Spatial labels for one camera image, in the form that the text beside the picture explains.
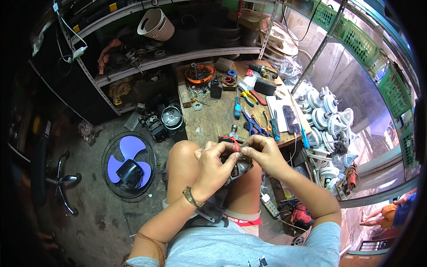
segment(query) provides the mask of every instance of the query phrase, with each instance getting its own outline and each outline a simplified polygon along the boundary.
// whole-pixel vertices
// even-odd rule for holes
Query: laundry basket
[[[169,40],[174,32],[175,27],[161,9],[147,11],[138,25],[138,34],[161,42]]]

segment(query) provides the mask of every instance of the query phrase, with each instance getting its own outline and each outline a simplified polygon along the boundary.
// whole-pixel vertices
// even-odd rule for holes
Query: workbench
[[[233,62],[231,69],[236,70],[238,74],[238,79],[242,79],[246,76],[248,70],[248,65],[250,63],[256,63],[258,65],[269,66],[270,64],[267,61],[238,61]],[[204,65],[213,66],[212,63],[203,63]],[[187,132],[187,137],[189,141],[197,143],[200,147],[204,147],[208,141],[218,141],[218,137],[228,134],[231,131],[231,126],[233,124],[238,126],[237,134],[242,138],[249,138],[249,132],[244,129],[243,124],[247,121],[242,114],[240,119],[236,119],[233,115],[233,106],[234,98],[236,97],[236,91],[222,91],[221,98],[215,102],[215,99],[210,95],[205,98],[206,103],[211,104],[212,106],[207,106],[202,104],[201,110],[195,110],[192,106],[189,106],[190,96],[187,90],[186,78],[184,72],[190,68],[190,65],[177,67],[175,70],[176,78],[178,82],[178,92],[181,102],[182,115],[185,122],[185,129]],[[216,76],[221,76],[222,73],[219,71],[216,73]],[[283,84],[283,81],[278,77],[275,79],[276,84]],[[291,100],[289,93],[284,95],[284,99],[287,101],[287,105],[293,105],[295,102]],[[270,117],[270,111],[268,106],[262,106],[261,104],[255,105],[254,108],[251,108],[243,97],[240,98],[240,104],[242,105],[242,111],[244,106],[248,109],[250,114],[253,114],[257,121],[261,124],[262,127],[266,126],[266,120],[263,115],[263,111],[266,111]],[[305,119],[301,109],[296,105],[296,110],[299,113],[301,119],[302,127],[305,129],[306,134],[311,133],[310,125]],[[301,134],[297,135],[297,140],[301,139]],[[280,134],[280,141],[277,142],[278,147],[284,147],[288,144],[295,142],[294,134],[288,132],[282,132]]]

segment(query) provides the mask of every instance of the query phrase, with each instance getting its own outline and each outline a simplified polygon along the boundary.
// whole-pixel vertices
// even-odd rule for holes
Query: fan blade
[[[148,163],[146,162],[142,162],[142,161],[137,161],[136,163],[138,163],[138,165],[142,168],[142,171],[144,172],[142,177],[141,177],[141,184],[138,188],[143,187],[148,180],[150,179],[150,175],[151,175],[151,168],[150,165],[148,165]]]
[[[125,136],[120,140],[120,151],[125,161],[134,159],[136,154],[143,149],[145,149],[145,144],[138,137]]]
[[[118,183],[120,181],[119,176],[117,176],[116,171],[122,166],[123,162],[120,162],[115,159],[113,155],[110,156],[107,165],[107,173],[112,183]]]

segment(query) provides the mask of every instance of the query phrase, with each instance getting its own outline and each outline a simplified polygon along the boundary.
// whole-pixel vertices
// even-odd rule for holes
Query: fan guard
[[[140,139],[146,146],[145,149],[139,151],[135,156],[135,161],[143,161],[146,162],[151,168],[151,175],[148,179],[148,182],[139,189],[129,189],[127,188],[122,181],[118,183],[113,183],[108,176],[108,160],[111,155],[113,155],[118,161],[124,162],[125,158],[123,157],[120,151],[120,140],[126,136],[135,136]],[[156,157],[154,154],[154,150],[151,147],[150,142],[140,133],[138,132],[122,132],[116,135],[113,139],[110,140],[107,147],[105,147],[104,153],[102,155],[102,176],[104,176],[104,180],[107,183],[108,187],[113,191],[114,194],[122,197],[124,199],[132,199],[141,196],[147,189],[151,186],[151,183],[154,179],[156,167]]]

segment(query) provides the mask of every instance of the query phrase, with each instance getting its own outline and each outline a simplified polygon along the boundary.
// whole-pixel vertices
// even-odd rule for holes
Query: hand
[[[252,135],[243,143],[241,153],[255,160],[261,169],[273,177],[291,170],[273,138]]]
[[[205,147],[209,148],[194,151],[194,156],[199,161],[199,175],[191,188],[191,193],[199,202],[206,201],[224,185],[240,156],[239,152],[232,153],[222,164],[219,157],[225,150],[234,151],[234,144],[228,142],[216,144],[209,141]]]

